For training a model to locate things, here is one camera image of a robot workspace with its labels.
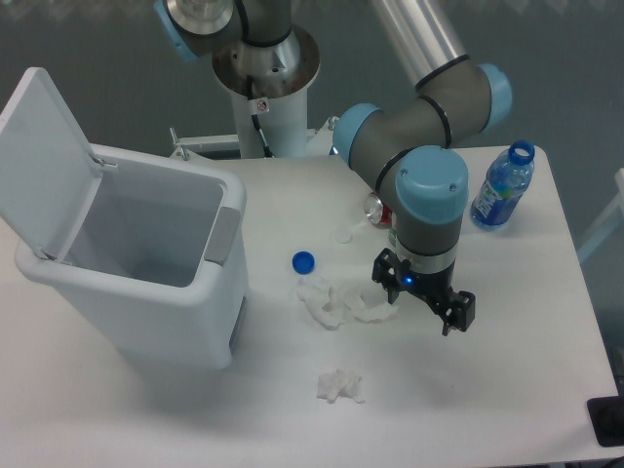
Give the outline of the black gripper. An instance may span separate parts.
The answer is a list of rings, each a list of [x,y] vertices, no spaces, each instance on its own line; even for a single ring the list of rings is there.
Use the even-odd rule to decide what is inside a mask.
[[[389,304],[401,292],[435,303],[435,313],[443,320],[442,336],[448,336],[452,330],[466,332],[476,316],[476,296],[451,289],[454,264],[436,273],[418,273],[407,260],[399,263],[396,254],[385,248],[373,262],[371,278],[386,291]]]

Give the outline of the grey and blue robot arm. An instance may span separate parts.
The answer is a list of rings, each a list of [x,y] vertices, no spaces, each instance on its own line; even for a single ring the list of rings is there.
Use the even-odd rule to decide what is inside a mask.
[[[307,91],[320,53],[293,22],[290,2],[159,1],[155,9],[181,55],[211,57],[232,98],[242,157],[305,154],[305,112],[279,103]],[[395,217],[395,246],[375,259],[373,280],[390,300],[409,293],[445,331],[463,332],[476,299],[451,285],[468,201],[468,169],[452,146],[509,113],[511,86],[496,66],[471,61],[438,2],[376,1],[373,9],[416,97],[394,115],[351,107],[333,127],[332,146]]]

